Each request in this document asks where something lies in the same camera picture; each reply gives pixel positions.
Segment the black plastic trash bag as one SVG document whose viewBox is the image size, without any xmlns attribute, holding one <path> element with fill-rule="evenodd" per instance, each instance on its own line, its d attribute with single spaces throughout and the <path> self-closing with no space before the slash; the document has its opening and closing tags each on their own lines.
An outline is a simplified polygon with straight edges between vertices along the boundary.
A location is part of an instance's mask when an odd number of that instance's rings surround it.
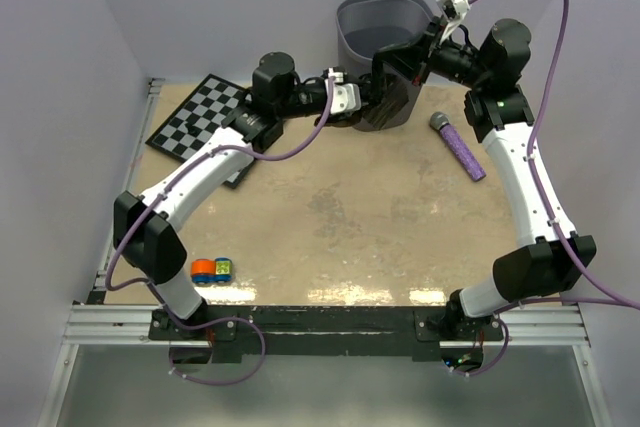
<svg viewBox="0 0 640 427">
<path fill-rule="evenodd" d="M 380 102 L 368 107 L 362 103 L 357 122 L 358 131 L 372 132 L 398 127 L 407 122 L 414 108 L 419 90 L 394 73 L 376 78 L 380 87 Z"/>
</svg>

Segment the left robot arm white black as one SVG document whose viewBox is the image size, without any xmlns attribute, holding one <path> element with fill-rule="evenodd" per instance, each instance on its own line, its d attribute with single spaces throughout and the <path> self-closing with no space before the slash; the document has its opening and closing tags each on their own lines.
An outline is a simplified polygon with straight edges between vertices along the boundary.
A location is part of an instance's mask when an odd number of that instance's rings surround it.
<svg viewBox="0 0 640 427">
<path fill-rule="evenodd" d="M 287 160 L 323 127 L 359 122 L 380 105 L 386 84 L 378 61 L 363 76 L 334 67 L 302 81 L 290 55 L 268 53 L 237 106 L 188 160 L 142 193 L 124 191 L 116 198 L 114 257 L 142 272 L 140 282 L 173 316 L 171 325 L 183 338 L 196 339 L 207 327 L 207 302 L 183 271 L 187 252 L 179 232 L 185 222 L 253 161 Z"/>
</svg>

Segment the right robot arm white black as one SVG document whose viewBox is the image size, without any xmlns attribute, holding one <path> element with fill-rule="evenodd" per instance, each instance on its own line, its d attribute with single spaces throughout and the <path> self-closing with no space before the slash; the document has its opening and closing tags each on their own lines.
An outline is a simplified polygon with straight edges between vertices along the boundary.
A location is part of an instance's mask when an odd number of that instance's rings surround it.
<svg viewBox="0 0 640 427">
<path fill-rule="evenodd" d="M 391 91 L 390 67 L 415 85 L 434 73 L 468 91 L 464 113 L 477 141 L 497 169 L 516 225 L 517 249 L 496 259 L 490 277 L 453 292 L 443 316 L 429 327 L 444 339 L 469 339 L 500 309 L 574 287 L 575 263 L 596 254 L 592 236 L 581 236 L 555 195 L 532 138 L 535 118 L 518 82 L 531 52 L 531 33 L 521 22 L 501 19 L 480 47 L 444 36 L 441 19 L 414 38 L 378 50 L 372 60 L 371 91 Z"/>
</svg>

